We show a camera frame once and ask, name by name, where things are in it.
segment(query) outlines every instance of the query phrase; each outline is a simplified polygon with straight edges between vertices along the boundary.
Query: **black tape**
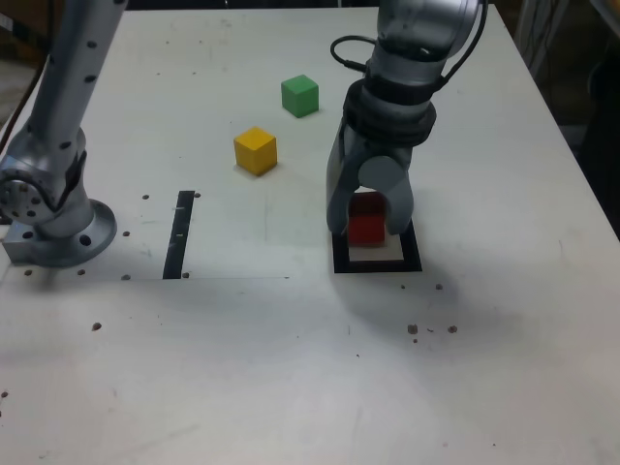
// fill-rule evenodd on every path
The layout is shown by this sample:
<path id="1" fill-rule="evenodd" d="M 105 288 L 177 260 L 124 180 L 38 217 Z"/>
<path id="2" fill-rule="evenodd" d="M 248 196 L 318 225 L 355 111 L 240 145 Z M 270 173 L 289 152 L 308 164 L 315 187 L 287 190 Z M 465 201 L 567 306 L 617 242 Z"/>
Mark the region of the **black tape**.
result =
<path id="1" fill-rule="evenodd" d="M 163 279 L 181 279 L 193 206 L 194 191 L 180 191 L 176 201 L 176 210 L 174 211 L 174 221 L 172 222 L 170 243 L 168 244 L 168 253 L 166 254 L 166 264 L 164 264 Z"/>
<path id="2" fill-rule="evenodd" d="M 414 222 L 400 234 L 400 248 L 403 260 L 351 262 L 349 259 L 349 239 L 347 233 L 331 235 L 333 253 L 333 272 L 339 273 L 409 273 L 422 271 Z"/>

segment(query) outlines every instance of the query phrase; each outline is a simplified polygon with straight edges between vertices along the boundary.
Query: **gray robot arm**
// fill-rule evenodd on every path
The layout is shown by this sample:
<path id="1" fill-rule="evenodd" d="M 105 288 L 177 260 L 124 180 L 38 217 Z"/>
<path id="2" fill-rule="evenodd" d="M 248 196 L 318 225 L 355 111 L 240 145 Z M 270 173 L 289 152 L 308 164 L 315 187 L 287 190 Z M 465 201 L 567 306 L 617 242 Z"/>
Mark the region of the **gray robot arm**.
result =
<path id="1" fill-rule="evenodd" d="M 111 210 L 84 190 L 80 123 L 125 7 L 126 0 L 67 1 L 32 114 L 0 162 L 13 263 L 80 264 L 114 238 Z"/>
<path id="2" fill-rule="evenodd" d="M 480 38 L 486 0 L 472 45 L 443 77 L 448 58 L 462 49 L 472 31 L 479 4 L 382 1 L 378 39 L 368 63 L 352 65 L 336 56 L 345 66 L 364 71 L 364 78 L 349 89 L 327 164 L 327 225 L 332 233 L 346 230 L 349 201 L 360 186 L 386 199 L 389 233 L 407 229 L 414 209 L 407 173 L 412 150 L 428 138 L 435 122 L 433 93 L 448 82 Z"/>

